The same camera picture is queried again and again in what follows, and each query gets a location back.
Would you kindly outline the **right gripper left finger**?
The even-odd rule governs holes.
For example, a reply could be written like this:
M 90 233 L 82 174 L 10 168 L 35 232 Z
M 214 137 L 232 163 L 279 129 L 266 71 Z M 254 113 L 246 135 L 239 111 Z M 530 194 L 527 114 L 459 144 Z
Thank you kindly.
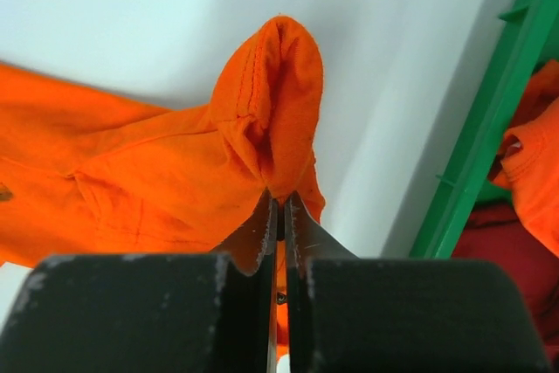
M 277 203 L 207 253 L 59 255 L 25 279 L 4 372 L 273 372 Z

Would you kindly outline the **green plastic bin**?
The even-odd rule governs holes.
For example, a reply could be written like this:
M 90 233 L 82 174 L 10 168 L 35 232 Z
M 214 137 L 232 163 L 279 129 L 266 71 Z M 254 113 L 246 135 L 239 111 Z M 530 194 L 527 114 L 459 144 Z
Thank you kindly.
M 480 88 L 410 250 L 448 258 L 473 207 L 508 200 L 487 174 L 529 78 L 558 57 L 558 0 L 514 0 Z

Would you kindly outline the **dark red t shirt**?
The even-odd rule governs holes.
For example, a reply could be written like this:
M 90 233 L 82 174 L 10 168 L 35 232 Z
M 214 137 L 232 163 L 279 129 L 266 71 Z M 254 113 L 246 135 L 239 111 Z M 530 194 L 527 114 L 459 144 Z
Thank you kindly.
M 558 355 L 558 258 L 523 227 L 509 204 L 474 208 L 452 256 L 503 269 L 519 288 L 550 356 Z

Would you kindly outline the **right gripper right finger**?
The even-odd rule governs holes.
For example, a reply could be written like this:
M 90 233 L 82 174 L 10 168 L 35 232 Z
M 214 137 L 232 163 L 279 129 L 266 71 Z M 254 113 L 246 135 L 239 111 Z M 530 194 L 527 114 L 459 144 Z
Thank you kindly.
M 547 372 L 512 279 L 468 259 L 360 259 L 284 206 L 293 372 Z

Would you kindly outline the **orange t shirt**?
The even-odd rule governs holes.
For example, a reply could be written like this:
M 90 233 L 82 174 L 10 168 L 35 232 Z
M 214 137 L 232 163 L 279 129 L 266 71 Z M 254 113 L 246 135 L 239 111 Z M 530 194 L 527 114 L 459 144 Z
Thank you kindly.
M 264 191 L 325 206 L 313 141 L 318 45 L 290 17 L 231 56 L 208 104 L 171 110 L 1 68 L 1 260 L 208 252 Z
M 512 194 L 522 225 L 558 253 L 558 61 L 528 81 L 502 136 L 491 182 Z

